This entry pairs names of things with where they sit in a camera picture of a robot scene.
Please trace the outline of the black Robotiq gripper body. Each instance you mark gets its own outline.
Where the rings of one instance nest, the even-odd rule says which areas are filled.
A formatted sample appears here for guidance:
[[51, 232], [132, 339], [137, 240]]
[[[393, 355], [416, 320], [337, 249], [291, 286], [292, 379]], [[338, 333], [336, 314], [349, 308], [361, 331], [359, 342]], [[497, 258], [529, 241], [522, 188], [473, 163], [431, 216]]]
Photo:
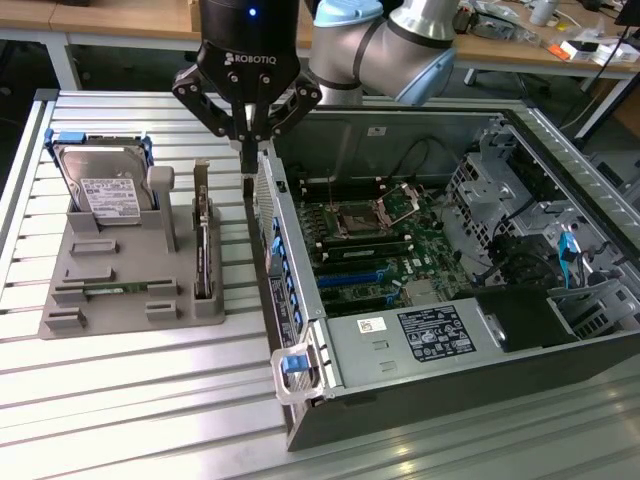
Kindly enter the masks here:
[[296, 79], [297, 1], [201, 1], [201, 46], [196, 65], [232, 114], [212, 132], [247, 140], [245, 107], [253, 104], [254, 132], [265, 138], [269, 107]]

